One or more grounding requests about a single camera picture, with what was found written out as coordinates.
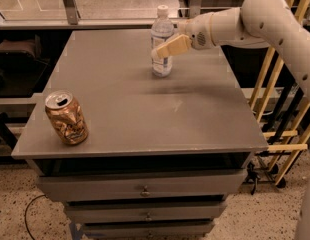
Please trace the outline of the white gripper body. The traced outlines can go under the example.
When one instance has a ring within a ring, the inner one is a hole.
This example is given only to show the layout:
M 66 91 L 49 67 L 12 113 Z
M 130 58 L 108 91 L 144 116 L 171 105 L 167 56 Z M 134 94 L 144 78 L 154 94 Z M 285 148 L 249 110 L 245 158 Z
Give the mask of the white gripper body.
M 211 34 L 212 13 L 206 13 L 178 23 L 178 32 L 187 35 L 196 50 L 215 47 Z

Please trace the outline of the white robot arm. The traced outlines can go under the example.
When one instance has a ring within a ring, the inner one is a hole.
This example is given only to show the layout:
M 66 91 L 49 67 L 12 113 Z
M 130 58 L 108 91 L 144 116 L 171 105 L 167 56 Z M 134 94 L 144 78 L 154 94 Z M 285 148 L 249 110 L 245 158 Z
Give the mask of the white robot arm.
M 193 48 L 230 45 L 275 48 L 310 102 L 310 32 L 296 19 L 285 0 L 244 0 L 237 8 L 205 13 L 178 23 L 178 32 L 151 56 L 162 59 Z

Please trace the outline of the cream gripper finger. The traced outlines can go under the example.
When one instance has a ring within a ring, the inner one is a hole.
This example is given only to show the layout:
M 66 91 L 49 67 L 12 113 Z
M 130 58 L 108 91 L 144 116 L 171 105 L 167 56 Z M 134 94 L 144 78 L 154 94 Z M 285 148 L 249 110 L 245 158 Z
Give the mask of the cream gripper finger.
M 153 59 L 163 59 L 186 53 L 192 45 L 192 40 L 185 34 L 175 34 L 151 51 Z

